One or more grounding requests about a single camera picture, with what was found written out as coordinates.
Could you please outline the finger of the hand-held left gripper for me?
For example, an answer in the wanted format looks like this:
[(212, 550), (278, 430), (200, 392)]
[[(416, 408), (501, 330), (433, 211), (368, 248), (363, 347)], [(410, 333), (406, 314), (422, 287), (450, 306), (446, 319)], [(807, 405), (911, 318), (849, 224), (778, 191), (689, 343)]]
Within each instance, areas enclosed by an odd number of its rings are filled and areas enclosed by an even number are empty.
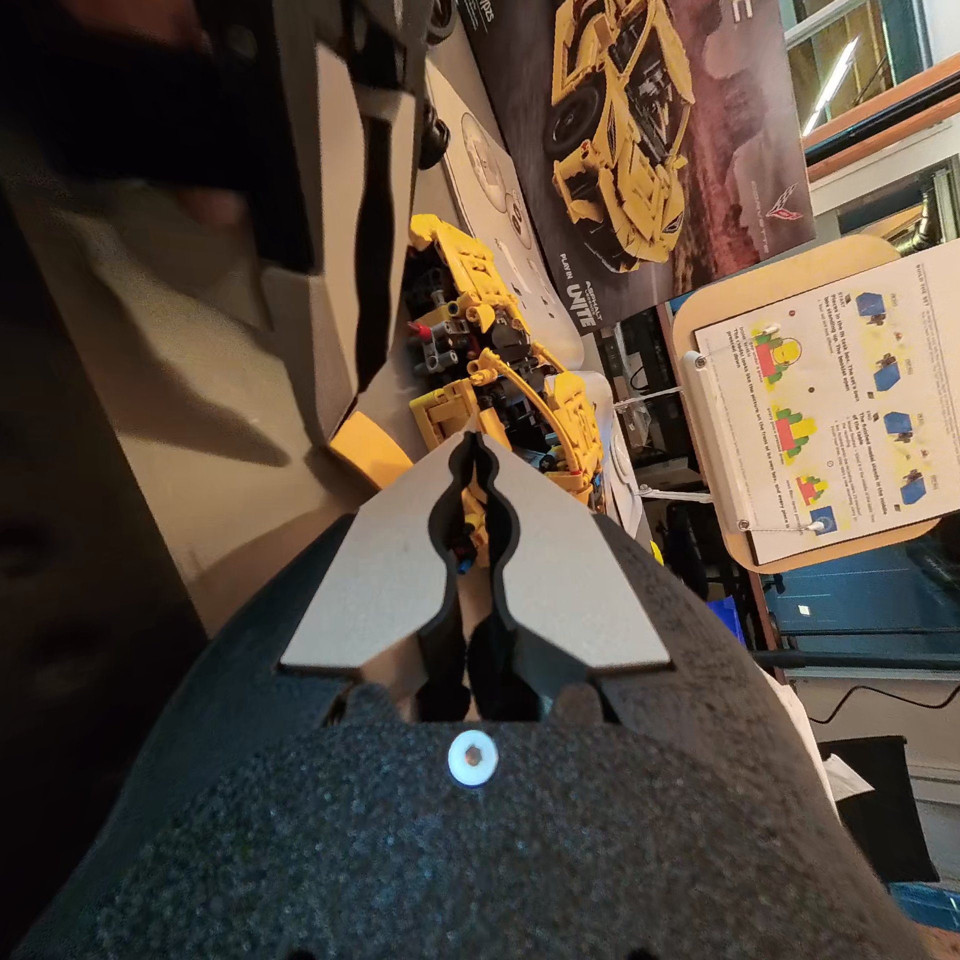
[(385, 363), (396, 317), (396, 92), (306, 41), (281, 68), (310, 258), (261, 287), (298, 411), (327, 447)]
[(360, 360), (385, 362), (401, 297), (416, 165), (416, 100), (361, 92), (365, 180), (360, 208)]

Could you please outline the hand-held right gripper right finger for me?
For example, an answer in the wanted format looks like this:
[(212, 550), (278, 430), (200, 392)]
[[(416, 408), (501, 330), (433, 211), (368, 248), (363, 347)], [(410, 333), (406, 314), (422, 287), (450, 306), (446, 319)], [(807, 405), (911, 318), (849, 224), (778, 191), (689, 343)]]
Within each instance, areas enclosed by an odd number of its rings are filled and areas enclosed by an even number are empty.
[(469, 438), (490, 582), (468, 644), (478, 714), (544, 716), (565, 688), (672, 670), (598, 517), (497, 442)]

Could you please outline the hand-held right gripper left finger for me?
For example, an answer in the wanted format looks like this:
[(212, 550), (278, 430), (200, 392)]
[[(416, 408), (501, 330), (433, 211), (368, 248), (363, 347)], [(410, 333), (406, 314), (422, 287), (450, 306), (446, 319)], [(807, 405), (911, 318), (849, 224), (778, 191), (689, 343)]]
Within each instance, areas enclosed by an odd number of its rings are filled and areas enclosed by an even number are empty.
[(476, 562), (475, 441), (455, 433), (349, 518), (281, 668), (379, 685), (417, 714), (470, 710), (458, 577)]

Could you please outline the yellow curved car panel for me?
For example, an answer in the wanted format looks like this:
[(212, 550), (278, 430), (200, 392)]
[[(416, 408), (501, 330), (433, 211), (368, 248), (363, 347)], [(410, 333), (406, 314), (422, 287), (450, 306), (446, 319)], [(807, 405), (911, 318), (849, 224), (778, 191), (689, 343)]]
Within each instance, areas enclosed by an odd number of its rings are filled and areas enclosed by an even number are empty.
[(414, 461), (366, 414), (352, 411), (330, 439), (330, 453), (358, 478), (373, 497), (397, 482)]

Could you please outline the yellow toy brick car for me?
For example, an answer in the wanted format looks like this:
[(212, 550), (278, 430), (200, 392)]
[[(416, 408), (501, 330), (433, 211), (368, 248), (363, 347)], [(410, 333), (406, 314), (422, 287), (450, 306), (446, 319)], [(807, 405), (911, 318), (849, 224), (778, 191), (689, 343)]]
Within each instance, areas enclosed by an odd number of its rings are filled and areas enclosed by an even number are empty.
[(414, 373), (409, 407), (428, 451), (479, 430), (606, 515), (605, 448), (584, 379), (537, 342), (491, 250), (433, 214), (416, 214), (401, 292)]

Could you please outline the grey desk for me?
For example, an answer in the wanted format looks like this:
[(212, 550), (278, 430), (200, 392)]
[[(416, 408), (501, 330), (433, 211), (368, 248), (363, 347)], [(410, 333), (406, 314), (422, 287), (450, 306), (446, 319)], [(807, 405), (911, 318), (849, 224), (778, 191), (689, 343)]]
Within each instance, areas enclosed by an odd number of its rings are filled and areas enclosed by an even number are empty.
[(53, 173), (2, 129), (2, 186), (209, 634), (376, 488), (315, 449), (274, 352), (245, 224), (166, 190)]

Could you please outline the person's left hand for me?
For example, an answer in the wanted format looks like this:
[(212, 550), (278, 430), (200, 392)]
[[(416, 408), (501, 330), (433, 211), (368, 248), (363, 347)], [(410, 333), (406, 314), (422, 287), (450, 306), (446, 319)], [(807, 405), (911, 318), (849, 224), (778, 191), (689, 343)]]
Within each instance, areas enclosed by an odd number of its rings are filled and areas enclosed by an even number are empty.
[(176, 188), (173, 197), (195, 222), (214, 231), (234, 231), (248, 220), (246, 199), (230, 190)]

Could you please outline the white instruction booklet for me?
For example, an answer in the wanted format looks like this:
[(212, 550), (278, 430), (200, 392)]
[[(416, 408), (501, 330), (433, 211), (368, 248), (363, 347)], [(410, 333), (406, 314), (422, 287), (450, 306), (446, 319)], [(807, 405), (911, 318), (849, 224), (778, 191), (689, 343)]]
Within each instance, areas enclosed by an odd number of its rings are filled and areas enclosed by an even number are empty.
[(494, 265), (517, 299), (534, 340), (564, 366), (581, 369), (582, 336), (548, 276), (509, 154), (432, 64), (426, 67), (426, 84), (439, 119), (450, 131), (442, 162), (463, 230), (492, 252)]

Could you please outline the clear plastic bag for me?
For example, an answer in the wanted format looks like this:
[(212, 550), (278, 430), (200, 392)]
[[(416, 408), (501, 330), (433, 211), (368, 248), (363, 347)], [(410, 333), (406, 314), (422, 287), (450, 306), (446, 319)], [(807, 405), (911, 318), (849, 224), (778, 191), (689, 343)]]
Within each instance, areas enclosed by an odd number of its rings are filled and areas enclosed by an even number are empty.
[(644, 549), (651, 552), (651, 528), (644, 514), (640, 485), (629, 449), (615, 411), (614, 394), (607, 379), (594, 370), (583, 369), (580, 377), (604, 446), (603, 492), (606, 514)]

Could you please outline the small blue bin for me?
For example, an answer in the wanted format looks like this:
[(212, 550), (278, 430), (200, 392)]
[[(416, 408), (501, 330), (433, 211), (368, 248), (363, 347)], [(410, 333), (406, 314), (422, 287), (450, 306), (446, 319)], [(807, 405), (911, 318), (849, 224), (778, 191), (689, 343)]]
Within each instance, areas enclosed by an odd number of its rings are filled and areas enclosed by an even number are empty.
[(714, 616), (724, 624), (726, 629), (744, 649), (752, 649), (750, 641), (743, 629), (737, 601), (733, 596), (707, 601), (706, 606), (714, 613)]

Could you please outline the black storage shelf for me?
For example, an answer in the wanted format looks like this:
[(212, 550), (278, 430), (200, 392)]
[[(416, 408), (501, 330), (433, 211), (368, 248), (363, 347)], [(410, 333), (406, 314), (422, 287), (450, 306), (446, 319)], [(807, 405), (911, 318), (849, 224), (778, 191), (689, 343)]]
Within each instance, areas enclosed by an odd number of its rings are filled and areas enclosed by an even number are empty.
[(602, 328), (593, 339), (639, 485), (702, 491), (705, 485), (658, 310), (644, 310)]

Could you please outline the toy car box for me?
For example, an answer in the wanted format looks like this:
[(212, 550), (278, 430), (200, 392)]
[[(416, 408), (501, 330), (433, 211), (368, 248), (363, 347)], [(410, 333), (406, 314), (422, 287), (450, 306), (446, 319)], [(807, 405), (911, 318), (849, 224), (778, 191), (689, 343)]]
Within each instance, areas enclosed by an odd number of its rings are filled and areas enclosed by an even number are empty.
[(463, 28), (582, 332), (814, 235), (776, 1), (469, 1)]

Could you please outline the large blue crate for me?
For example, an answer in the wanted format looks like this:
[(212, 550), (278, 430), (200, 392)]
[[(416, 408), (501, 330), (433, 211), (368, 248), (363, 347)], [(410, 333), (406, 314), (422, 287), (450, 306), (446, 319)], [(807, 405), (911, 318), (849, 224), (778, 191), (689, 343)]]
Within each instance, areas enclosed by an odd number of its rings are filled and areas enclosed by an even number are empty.
[(764, 575), (779, 636), (810, 654), (957, 656), (959, 549), (948, 532)]

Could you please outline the black cloth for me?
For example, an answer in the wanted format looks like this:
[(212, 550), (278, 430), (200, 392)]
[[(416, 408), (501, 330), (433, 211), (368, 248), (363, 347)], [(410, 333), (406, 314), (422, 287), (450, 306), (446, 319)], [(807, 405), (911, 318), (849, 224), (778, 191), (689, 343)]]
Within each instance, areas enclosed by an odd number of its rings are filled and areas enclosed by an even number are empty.
[(841, 822), (882, 882), (940, 882), (914, 797), (906, 738), (820, 741), (818, 748)]

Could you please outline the white mounting bracket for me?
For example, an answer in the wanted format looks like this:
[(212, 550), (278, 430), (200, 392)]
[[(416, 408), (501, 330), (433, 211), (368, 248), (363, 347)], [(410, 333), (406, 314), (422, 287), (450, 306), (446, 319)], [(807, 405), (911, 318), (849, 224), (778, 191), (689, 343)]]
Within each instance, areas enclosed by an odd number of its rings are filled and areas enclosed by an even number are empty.
[(714, 367), (709, 357), (696, 349), (682, 354), (679, 366), (691, 438), (721, 526), (732, 534), (749, 533), (754, 516)]

